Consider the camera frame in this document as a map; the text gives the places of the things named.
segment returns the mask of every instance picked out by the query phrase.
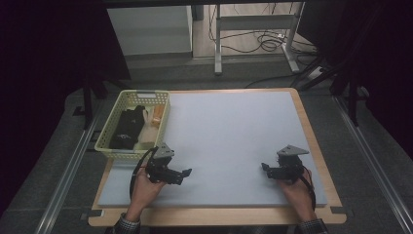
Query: white cabinet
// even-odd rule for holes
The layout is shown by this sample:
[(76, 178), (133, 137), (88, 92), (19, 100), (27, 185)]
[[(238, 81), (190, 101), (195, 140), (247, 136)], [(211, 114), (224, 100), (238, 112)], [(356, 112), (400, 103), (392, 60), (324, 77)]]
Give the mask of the white cabinet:
[(107, 11), (124, 56), (192, 51), (190, 6)]

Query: aluminum rail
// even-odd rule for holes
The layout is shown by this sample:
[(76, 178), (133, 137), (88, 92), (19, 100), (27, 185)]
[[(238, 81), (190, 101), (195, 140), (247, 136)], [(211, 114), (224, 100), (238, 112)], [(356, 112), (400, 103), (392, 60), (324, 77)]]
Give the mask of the aluminum rail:
[(87, 130), (84, 130), (82, 136), (67, 163), (66, 169), (61, 175), (61, 179), (57, 184), (54, 194), (43, 213), (42, 218), (36, 228), (35, 234), (49, 234), (55, 225), (58, 213), (63, 205), (64, 199), (66, 198), (67, 192), (70, 189), (73, 178), (79, 168), (79, 165), (83, 159), (83, 155), (88, 147), (88, 143), (94, 134), (94, 128), (98, 122), (100, 112), (102, 110), (103, 100), (98, 100), (95, 105), (96, 113), (92, 122)]
[(395, 217), (397, 218), (404, 233), (413, 233), (413, 219), (409, 209), (404, 204), (398, 192), (393, 187), (389, 178), (386, 176), (385, 171), (377, 160), (373, 150), (368, 145), (359, 127), (353, 124), (353, 121), (347, 115), (347, 106), (345, 102), (339, 97), (333, 97), (334, 101), (338, 105), (341, 115), (346, 122), (353, 138), (355, 139), (361, 154), (363, 155), (370, 171), (380, 186), (383, 195), (390, 204)]

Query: plastic basket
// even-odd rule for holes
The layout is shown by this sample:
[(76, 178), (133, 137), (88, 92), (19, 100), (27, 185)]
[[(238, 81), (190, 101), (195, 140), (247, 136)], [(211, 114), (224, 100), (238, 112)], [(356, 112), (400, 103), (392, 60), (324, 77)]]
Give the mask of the plastic basket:
[(154, 106), (156, 104), (164, 104), (165, 110), (162, 116), (161, 125), (159, 126), (158, 135), (155, 145), (160, 145), (163, 142), (165, 128), (167, 126), (170, 103), (168, 91), (142, 91), (142, 90), (124, 90), (121, 91), (115, 105), (110, 112), (108, 119), (97, 139), (94, 149), (102, 152), (108, 158), (116, 159), (140, 159), (143, 154), (154, 144), (136, 144), (134, 149), (111, 149), (109, 143), (113, 133), (115, 132), (122, 111), (134, 109), (138, 105)]

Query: sleeve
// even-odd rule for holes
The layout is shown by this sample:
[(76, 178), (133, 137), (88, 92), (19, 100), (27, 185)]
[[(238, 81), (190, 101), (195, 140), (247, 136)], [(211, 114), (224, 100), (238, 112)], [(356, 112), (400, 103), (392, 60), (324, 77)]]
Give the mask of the sleeve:
[(327, 227), (321, 218), (302, 222), (298, 225), (298, 229), (302, 234), (328, 234)]
[(112, 234), (139, 234), (140, 221), (130, 222), (125, 219), (125, 213), (121, 214), (118, 222), (112, 229)]

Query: hand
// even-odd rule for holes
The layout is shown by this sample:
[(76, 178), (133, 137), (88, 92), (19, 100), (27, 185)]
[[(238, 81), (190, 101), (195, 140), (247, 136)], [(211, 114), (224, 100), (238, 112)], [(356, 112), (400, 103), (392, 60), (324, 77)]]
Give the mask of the hand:
[(165, 182), (152, 183), (144, 168), (140, 168), (136, 174), (133, 193), (131, 195), (131, 204), (128, 207), (125, 219), (132, 222), (138, 222), (143, 209), (149, 206), (158, 196)]
[[(311, 181), (311, 171), (305, 170), (303, 177)], [(297, 179), (293, 184), (287, 184), (283, 180), (277, 180), (277, 184), (282, 188), (282, 192), (289, 204), (297, 212), (301, 221), (317, 219), (312, 207), (312, 200), (307, 186), (301, 179)]]

